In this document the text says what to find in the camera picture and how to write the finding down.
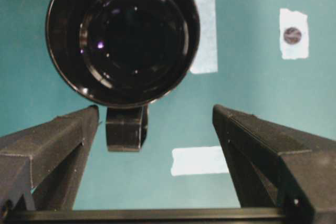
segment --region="tape piece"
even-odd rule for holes
[[[200,14],[201,39],[191,73],[218,72],[216,0],[195,0]]]
[[[173,150],[173,176],[229,173],[220,146]]]
[[[296,28],[301,32],[301,40],[294,45],[284,39],[288,28]],[[280,9],[280,50],[284,60],[306,59],[309,56],[309,28],[308,16],[301,12],[292,12],[289,9]]]

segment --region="white tape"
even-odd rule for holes
[[[300,30],[301,40],[294,45],[288,44],[284,33],[288,28]],[[308,16],[301,12],[292,12],[289,9],[280,9],[280,50],[284,60],[306,59],[309,56],[309,29]]]
[[[220,146],[177,148],[173,159],[173,176],[229,172]]]
[[[193,74],[218,72],[216,0],[195,0],[201,20],[201,40]]]

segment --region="teal wall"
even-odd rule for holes
[[[0,135],[46,122],[91,103],[55,71],[45,45],[50,0],[0,0]],[[189,73],[150,106],[138,154],[108,153],[99,127],[76,209],[237,207],[229,174],[172,177],[172,149],[218,145],[216,103],[336,139],[336,2],[216,0],[219,72]],[[308,15],[310,56],[285,61],[279,9]],[[106,109],[100,107],[104,122]]]

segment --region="black metal frame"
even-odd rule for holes
[[[70,211],[98,125],[89,107],[0,138],[5,222],[336,222],[336,142],[219,105],[213,123],[240,209]]]

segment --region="white paper patch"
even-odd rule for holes
[[[173,176],[229,173],[220,146],[173,150]]]
[[[218,72],[216,0],[195,0],[201,20],[201,39],[191,73]]]
[[[296,28],[301,34],[301,40],[294,45],[288,44],[284,33],[288,28]],[[306,59],[309,56],[308,16],[289,9],[280,9],[280,50],[284,60]]]

